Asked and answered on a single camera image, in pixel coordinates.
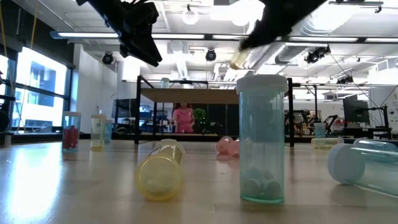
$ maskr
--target ceiling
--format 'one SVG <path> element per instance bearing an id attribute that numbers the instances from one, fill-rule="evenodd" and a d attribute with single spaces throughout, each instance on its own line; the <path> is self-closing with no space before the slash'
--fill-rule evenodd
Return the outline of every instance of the ceiling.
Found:
<path id="1" fill-rule="evenodd" d="M 27 11 L 33 13 L 35 1 L 32 0 L 13 0 Z M 77 6 L 74 0 L 39 0 L 38 18 L 55 30 L 74 31 L 74 32 L 112 32 L 106 28 L 102 18 L 93 10 L 89 4 Z M 253 12 L 253 8 L 242 6 L 214 6 L 213 0 L 202 1 L 154 1 L 159 11 L 159 18 L 154 24 L 153 32 L 171 33 L 212 33 L 212 34 L 245 34 L 250 29 L 250 24 L 236 26 L 237 19 L 247 16 L 253 17 L 258 12 Z M 188 25 L 182 21 L 182 12 L 186 10 L 186 5 L 190 3 L 191 8 L 199 13 L 199 20 L 194 25 Z M 398 37 L 398 1 L 385 0 L 382 11 L 374 13 L 377 7 L 348 7 L 330 6 L 326 2 L 318 12 L 315 12 L 311 20 L 312 31 L 323 31 L 322 34 L 333 36 L 356 36 L 356 37 Z M 295 26 L 294 34 L 313 35 L 308 33 L 308 29 L 303 29 L 304 22 Z M 234 51 L 237 49 L 237 42 L 216 42 L 216 41 L 185 41 L 190 50 L 186 55 L 186 66 L 189 70 L 215 71 L 217 63 L 229 64 L 233 58 Z M 117 40 L 83 40 L 85 50 L 90 54 L 102 57 L 105 51 L 112 51 L 119 59 L 123 60 L 118 54 Z M 170 75 L 172 70 L 177 70 L 174 55 L 167 53 L 166 40 L 157 41 L 156 44 L 163 61 L 156 68 L 142 63 L 141 73 L 150 77 L 151 74 Z M 207 62 L 205 53 L 207 48 L 214 48 L 217 53 L 215 62 Z M 287 77 L 295 77 L 296 82 L 305 82 L 309 78 L 317 82 L 327 82 L 333 75 L 338 75 L 343 70 L 351 72 L 355 78 L 365 78 L 368 69 L 375 66 L 378 62 L 384 61 L 385 57 L 398 55 L 398 44 L 330 44 L 331 54 L 310 66 L 303 64 L 303 58 L 308 49 L 303 48 L 299 54 L 293 55 L 288 64 L 275 65 L 275 50 L 269 47 L 266 54 L 266 65 L 256 69 L 258 73 L 279 73 Z"/>

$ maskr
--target person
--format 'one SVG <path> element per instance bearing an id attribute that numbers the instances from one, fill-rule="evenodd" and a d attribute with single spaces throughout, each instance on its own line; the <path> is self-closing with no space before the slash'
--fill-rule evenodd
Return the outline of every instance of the person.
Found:
<path id="1" fill-rule="evenodd" d="M 195 124 L 191 104 L 176 103 L 173 111 L 172 121 L 177 122 L 177 133 L 193 133 L 192 126 Z"/>

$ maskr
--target desk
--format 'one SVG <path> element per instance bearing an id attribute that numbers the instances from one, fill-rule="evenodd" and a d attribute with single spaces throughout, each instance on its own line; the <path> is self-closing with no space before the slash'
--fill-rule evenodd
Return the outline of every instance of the desk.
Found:
<path id="1" fill-rule="evenodd" d="M 374 133 L 382 132 L 386 133 L 385 137 L 391 139 L 391 128 L 345 128 L 343 130 L 344 135 L 354 136 L 354 138 L 367 137 L 373 139 Z"/>

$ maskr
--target table surface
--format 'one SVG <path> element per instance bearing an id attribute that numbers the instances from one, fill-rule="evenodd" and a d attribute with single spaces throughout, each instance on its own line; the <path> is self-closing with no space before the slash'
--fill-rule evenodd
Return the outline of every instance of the table surface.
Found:
<path id="1" fill-rule="evenodd" d="M 0 149 L 0 223 L 396 223 L 398 199 L 338 185 L 328 151 L 297 144 L 285 151 L 285 203 L 239 197 L 239 159 L 217 156 L 214 142 L 181 142 L 187 152 L 181 193 L 168 202 L 143 198 L 134 185 L 154 142 L 112 141 L 62 153 L 60 143 Z"/>

